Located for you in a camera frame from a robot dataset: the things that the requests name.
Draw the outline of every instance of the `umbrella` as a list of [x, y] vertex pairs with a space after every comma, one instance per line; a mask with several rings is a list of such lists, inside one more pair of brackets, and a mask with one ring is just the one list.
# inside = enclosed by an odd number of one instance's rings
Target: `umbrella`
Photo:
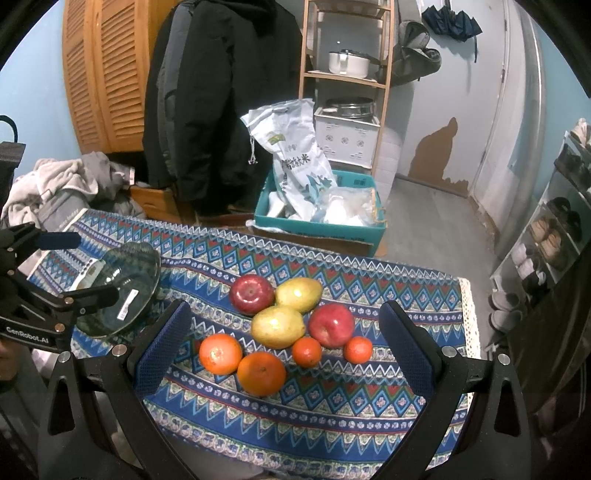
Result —
[[449, 35], [451, 38], [465, 42], [468, 38], [474, 37], [474, 63], [478, 56], [478, 44], [476, 36], [482, 33], [478, 22], [462, 10], [455, 13], [449, 0], [440, 10], [430, 6], [423, 12], [423, 21], [438, 35]]

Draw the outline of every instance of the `white cloth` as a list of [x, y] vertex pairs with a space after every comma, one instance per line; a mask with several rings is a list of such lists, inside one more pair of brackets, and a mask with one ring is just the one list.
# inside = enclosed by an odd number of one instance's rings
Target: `white cloth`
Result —
[[10, 225], [35, 222], [40, 228], [37, 218], [39, 208], [61, 190], [75, 190], [87, 200], [92, 200], [99, 186], [79, 158], [64, 161], [42, 158], [37, 160], [33, 171], [16, 179], [0, 219], [8, 217]]

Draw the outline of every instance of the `screw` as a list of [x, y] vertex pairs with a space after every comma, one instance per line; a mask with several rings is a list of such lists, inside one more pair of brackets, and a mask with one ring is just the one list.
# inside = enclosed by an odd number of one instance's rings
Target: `screw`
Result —
[[120, 343], [112, 348], [111, 353], [115, 356], [125, 355], [127, 353], [127, 347]]
[[448, 345], [442, 347], [441, 352], [448, 358], [454, 358], [457, 355], [457, 350], [454, 347]]
[[70, 357], [71, 357], [70, 352], [62, 352], [57, 357], [57, 361], [61, 364], [65, 364], [70, 359]]
[[503, 365], [509, 365], [511, 363], [509, 355], [506, 355], [504, 353], [500, 354], [497, 358], [499, 359], [499, 362], [501, 362]]

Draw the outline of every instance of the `black coat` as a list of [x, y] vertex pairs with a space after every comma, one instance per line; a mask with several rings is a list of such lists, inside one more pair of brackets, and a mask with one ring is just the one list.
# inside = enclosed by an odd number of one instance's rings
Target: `black coat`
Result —
[[146, 84], [146, 98], [144, 102], [144, 136], [142, 144], [144, 146], [144, 155], [148, 166], [148, 182], [152, 187], [163, 189], [170, 187], [174, 183], [174, 178], [168, 173], [160, 140], [158, 138], [158, 73], [164, 61], [164, 53], [170, 36], [170, 27], [173, 23], [174, 7], [164, 19], [164, 22], [158, 30], [152, 60], [150, 62], [150, 71], [148, 72], [148, 82]]
[[301, 32], [274, 0], [202, 0], [183, 51], [175, 112], [177, 187], [202, 215], [253, 210], [271, 155], [240, 116], [297, 98]]

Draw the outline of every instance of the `louvered door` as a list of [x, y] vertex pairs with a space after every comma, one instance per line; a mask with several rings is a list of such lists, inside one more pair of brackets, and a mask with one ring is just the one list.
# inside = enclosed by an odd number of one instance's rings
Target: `louvered door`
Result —
[[93, 43], [100, 111], [111, 151], [141, 151], [148, 53], [148, 4], [95, 1]]
[[63, 20], [63, 63], [72, 124], [82, 153], [108, 151], [98, 105], [92, 51], [93, 0], [68, 0]]

